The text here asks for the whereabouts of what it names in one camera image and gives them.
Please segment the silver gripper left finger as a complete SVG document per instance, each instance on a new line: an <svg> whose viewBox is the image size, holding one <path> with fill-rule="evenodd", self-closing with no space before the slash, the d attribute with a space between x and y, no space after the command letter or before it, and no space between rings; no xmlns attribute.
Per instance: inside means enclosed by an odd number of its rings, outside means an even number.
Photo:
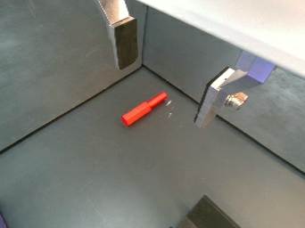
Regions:
<svg viewBox="0 0 305 228"><path fill-rule="evenodd" d="M115 65L124 69L137 57L136 19L128 13L125 0L95 0L95 3L108 26Z"/></svg>

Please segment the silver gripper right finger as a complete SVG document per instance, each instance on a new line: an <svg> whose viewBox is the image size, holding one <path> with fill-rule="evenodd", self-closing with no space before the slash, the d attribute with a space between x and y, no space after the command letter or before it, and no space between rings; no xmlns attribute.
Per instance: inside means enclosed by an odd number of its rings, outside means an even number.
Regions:
<svg viewBox="0 0 305 228"><path fill-rule="evenodd" d="M239 110L247 100L243 90L262 85L275 67L270 61L242 51L234 68L226 67L206 85L194 124L206 127L224 107Z"/></svg>

